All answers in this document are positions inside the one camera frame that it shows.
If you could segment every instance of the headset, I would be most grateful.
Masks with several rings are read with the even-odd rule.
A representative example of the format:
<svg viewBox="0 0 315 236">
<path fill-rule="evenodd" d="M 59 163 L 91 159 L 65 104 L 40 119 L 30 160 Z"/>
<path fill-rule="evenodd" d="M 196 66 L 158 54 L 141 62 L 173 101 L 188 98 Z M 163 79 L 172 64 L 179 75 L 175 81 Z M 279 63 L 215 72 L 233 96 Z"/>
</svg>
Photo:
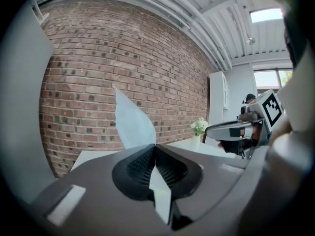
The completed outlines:
<svg viewBox="0 0 315 236">
<path fill-rule="evenodd" d="M 242 101 L 242 103 L 243 104 L 245 104 L 247 101 L 246 101 L 246 98 L 247 98 L 247 96 L 248 95 L 250 95 L 251 93 L 249 93 L 249 94 L 247 94 L 246 96 L 245 96 L 245 98 L 243 99 L 243 101 Z"/>
</svg>

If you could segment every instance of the person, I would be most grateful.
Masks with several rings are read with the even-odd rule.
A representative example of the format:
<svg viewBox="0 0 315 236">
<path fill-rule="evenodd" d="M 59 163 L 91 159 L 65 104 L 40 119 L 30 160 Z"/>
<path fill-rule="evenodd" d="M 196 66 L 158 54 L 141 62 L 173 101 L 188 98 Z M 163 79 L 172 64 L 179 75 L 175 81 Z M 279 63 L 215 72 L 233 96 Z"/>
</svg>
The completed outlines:
<svg viewBox="0 0 315 236">
<path fill-rule="evenodd" d="M 254 101 L 256 99 L 256 96 L 253 95 L 252 93 L 249 93 L 248 95 L 246 95 L 246 100 L 243 101 L 243 104 L 250 104 L 252 101 Z"/>
<path fill-rule="evenodd" d="M 307 46 L 307 39 L 311 39 L 312 31 L 307 28 L 307 19 L 303 17 L 304 9 L 307 9 L 307 0 L 275 0 L 281 5 L 284 14 L 285 32 L 284 39 L 293 64 L 293 69 L 302 58 Z M 253 139 L 259 137 L 261 129 L 257 128 L 253 132 Z M 269 145 L 279 136 L 292 131 L 292 127 L 286 115 L 282 118 L 271 134 Z"/>
</svg>

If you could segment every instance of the flower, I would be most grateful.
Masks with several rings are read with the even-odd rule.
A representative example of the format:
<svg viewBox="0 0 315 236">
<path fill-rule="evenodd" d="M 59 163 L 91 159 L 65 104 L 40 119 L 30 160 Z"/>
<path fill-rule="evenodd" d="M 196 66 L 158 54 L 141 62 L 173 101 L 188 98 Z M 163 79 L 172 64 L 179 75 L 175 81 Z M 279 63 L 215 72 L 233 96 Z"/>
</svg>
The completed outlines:
<svg viewBox="0 0 315 236">
<path fill-rule="evenodd" d="M 191 125 L 192 131 L 196 136 L 203 134 L 208 127 L 207 121 L 204 118 L 199 118 L 195 120 Z"/>
</svg>

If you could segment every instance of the brick wall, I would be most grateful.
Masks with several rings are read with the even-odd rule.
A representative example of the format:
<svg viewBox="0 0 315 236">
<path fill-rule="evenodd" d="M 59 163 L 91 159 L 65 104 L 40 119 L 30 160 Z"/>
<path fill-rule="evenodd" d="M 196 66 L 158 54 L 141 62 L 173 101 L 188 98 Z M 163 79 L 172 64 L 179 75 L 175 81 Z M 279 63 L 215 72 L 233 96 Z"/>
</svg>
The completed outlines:
<svg viewBox="0 0 315 236">
<path fill-rule="evenodd" d="M 207 117 L 204 54 L 182 32 L 136 6 L 106 0 L 69 0 L 41 8 L 55 50 L 40 99 L 40 128 L 56 176 L 66 174 L 82 150 L 122 150 L 115 128 L 119 88 L 166 143 L 192 135 Z"/>
</svg>

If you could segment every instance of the white ceiling beam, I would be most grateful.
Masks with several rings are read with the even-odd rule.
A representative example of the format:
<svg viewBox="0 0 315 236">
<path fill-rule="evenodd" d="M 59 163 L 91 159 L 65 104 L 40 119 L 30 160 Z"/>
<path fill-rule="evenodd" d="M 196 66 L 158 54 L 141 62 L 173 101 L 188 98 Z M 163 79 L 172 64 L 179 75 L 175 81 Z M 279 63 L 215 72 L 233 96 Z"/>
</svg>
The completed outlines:
<svg viewBox="0 0 315 236">
<path fill-rule="evenodd" d="M 290 59 L 254 62 L 254 63 L 250 63 L 250 66 L 255 71 L 262 70 L 262 69 L 292 68 L 293 67 L 292 61 Z"/>
<path fill-rule="evenodd" d="M 227 7 L 234 5 L 234 4 L 236 4 L 236 0 L 216 0 L 216 1 L 206 5 L 202 9 L 200 9 L 199 12 L 203 16 L 208 16 L 211 13 L 214 13 L 218 10 L 225 9 Z M 199 21 L 199 19 L 195 15 L 193 15 L 191 18 L 196 22 Z"/>
<path fill-rule="evenodd" d="M 244 57 L 239 57 L 232 59 L 232 66 L 242 65 L 247 63 L 264 62 L 272 60 L 288 60 L 290 59 L 289 52 L 272 52 L 272 53 L 262 53 L 255 55 L 248 55 Z"/>
</svg>

